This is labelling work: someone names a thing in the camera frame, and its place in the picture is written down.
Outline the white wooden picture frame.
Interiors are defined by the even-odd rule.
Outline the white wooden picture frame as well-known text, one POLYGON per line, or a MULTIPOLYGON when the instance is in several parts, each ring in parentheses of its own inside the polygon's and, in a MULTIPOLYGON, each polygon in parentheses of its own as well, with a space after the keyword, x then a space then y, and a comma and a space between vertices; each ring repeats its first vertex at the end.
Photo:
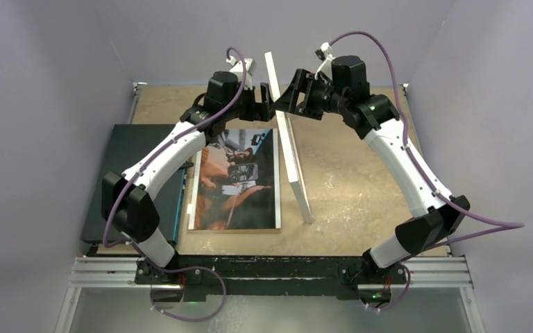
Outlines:
MULTIPOLYGON (((271 98, 273 101, 277 101, 280 98, 281 93, 272 52, 266 52, 264 54, 264 59, 269 79, 271 98)), ((291 186, 291 190, 293 191, 296 202, 298 203, 304 223, 313 224, 314 218, 312 216, 311 207, 304 184, 303 172, 298 156, 291 118, 287 113, 276 109, 276 121, 280 136, 280 145, 285 161, 287 179, 291 186)))

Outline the colour photo print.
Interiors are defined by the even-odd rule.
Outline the colour photo print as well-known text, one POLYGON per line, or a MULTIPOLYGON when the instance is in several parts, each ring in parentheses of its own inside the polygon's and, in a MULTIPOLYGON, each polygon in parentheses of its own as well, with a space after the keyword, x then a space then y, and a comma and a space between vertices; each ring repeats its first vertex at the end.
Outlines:
POLYGON ((281 229, 278 131, 226 129, 197 153, 188 230, 281 229))

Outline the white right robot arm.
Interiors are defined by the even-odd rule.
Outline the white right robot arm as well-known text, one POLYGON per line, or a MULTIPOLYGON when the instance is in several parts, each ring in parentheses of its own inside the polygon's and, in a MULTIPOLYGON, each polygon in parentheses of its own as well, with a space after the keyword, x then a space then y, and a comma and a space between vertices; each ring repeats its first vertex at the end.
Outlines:
POLYGON ((363 254, 362 273, 379 282, 389 267, 431 249, 451 235, 463 220, 453 205, 467 210, 464 196, 453 196, 423 161, 409 136, 407 121, 385 95, 373 94, 366 65, 356 55, 324 61, 316 73, 297 69, 284 92, 273 92, 272 108, 309 119, 339 114, 372 148, 399 186, 412 217, 363 254))

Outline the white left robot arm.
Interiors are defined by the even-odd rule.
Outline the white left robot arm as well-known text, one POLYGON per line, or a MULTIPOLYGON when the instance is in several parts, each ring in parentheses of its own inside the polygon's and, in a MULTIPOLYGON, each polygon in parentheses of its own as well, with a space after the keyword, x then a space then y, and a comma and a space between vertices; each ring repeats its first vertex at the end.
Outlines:
POLYGON ((160 215, 154 200, 172 175, 193 155, 223 132, 233 119, 269 121, 273 97, 268 83, 260 84, 255 98, 250 74, 217 71, 206 91, 198 95, 180 116, 171 132, 139 162, 121 173, 107 172, 101 181, 101 216, 105 220, 103 245, 112 228, 153 263, 152 274, 163 284, 175 281, 177 252, 160 231, 160 215))

